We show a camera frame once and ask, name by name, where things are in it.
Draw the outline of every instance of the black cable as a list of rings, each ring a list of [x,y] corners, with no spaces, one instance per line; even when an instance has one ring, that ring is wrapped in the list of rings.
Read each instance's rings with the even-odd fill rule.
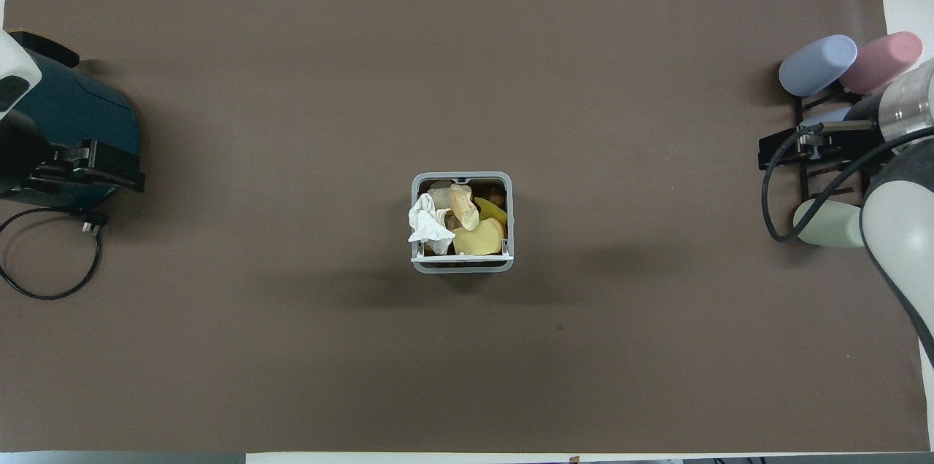
[[[36,212],[61,212],[61,214],[69,214],[69,212],[61,211],[61,209],[51,209],[47,207],[41,207],[39,209],[30,209],[28,211],[20,212],[20,214],[14,214],[12,217],[7,219],[7,221],[4,221],[2,224],[0,224],[0,232],[3,232],[4,229],[7,228],[7,225],[20,219],[21,217],[25,217],[27,214],[36,214]],[[17,284],[17,282],[13,280],[13,278],[11,278],[10,275],[6,271],[4,271],[3,266],[0,266],[0,278],[3,278],[4,281],[6,281],[10,287],[13,287],[17,291],[19,291],[20,294],[27,295],[29,298],[35,298],[36,300],[60,300],[61,298],[66,297],[67,295],[75,294],[81,287],[84,287],[84,285],[86,285],[90,281],[90,278],[93,277],[94,271],[97,270],[97,264],[100,263],[100,261],[101,261],[101,234],[100,232],[96,232],[94,234],[94,261],[91,262],[90,268],[87,274],[84,275],[84,278],[81,278],[81,281],[78,282],[77,285],[75,285],[73,288],[68,289],[67,291],[63,291],[61,293],[56,293],[53,295],[37,295],[36,293],[27,291],[26,289],[21,287],[19,284]]]
[[[814,199],[814,203],[808,207],[808,210],[804,212],[804,216],[801,217],[798,224],[791,229],[791,232],[788,234],[781,235],[778,231],[775,231],[775,224],[771,221],[771,215],[768,213],[768,182],[771,180],[771,174],[775,171],[775,167],[778,165],[778,161],[781,156],[788,151],[788,148],[791,148],[791,145],[800,138],[801,136],[806,136],[808,134],[820,134],[824,129],[823,123],[818,123],[816,125],[811,125],[811,127],[802,127],[798,129],[794,134],[788,136],[788,139],[785,139],[781,143],[781,146],[778,147],[777,151],[771,156],[771,159],[768,161],[768,167],[765,169],[765,176],[762,177],[762,217],[765,219],[765,227],[768,229],[768,235],[773,237],[773,240],[785,242],[792,241],[794,238],[798,237],[798,234],[801,234],[801,231],[804,231],[804,228],[807,227],[808,223],[811,222],[811,218],[814,218],[814,215],[817,214],[817,211],[820,209],[821,205],[827,201],[828,198],[833,196],[834,191],[837,191],[837,188],[842,185],[847,178],[850,178],[856,171],[859,171],[863,165],[866,165],[868,161],[876,158],[877,155],[880,155],[882,152],[888,152],[898,146],[907,144],[907,142],[913,142],[915,139],[927,138],[927,136],[934,135],[934,128],[922,128],[921,131],[911,132],[910,134],[905,134],[896,139],[892,139],[890,142],[884,142],[879,146],[873,148],[873,150],[866,152],[866,154],[861,155],[859,158],[854,159],[847,167],[837,174],[837,177],[827,185],[820,195]]]

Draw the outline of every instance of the brown table mat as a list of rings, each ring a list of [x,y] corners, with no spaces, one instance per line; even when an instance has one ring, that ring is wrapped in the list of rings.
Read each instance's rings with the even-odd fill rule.
[[[6,6],[137,105],[149,184],[89,287],[0,290],[0,450],[928,448],[866,252],[777,244],[758,201],[778,62],[883,35],[881,0]],[[511,175],[516,264],[418,274],[410,182],[470,169]],[[4,265],[67,285],[84,240]]]

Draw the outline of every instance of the crumpled white tissue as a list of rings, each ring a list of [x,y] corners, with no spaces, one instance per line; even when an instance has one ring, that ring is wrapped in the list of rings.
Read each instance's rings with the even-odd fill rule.
[[[454,240],[454,233],[444,227],[444,215],[450,209],[437,210],[431,195],[422,194],[409,211],[409,227],[412,235],[409,242],[421,241],[427,244],[434,254],[446,255],[447,248]]]

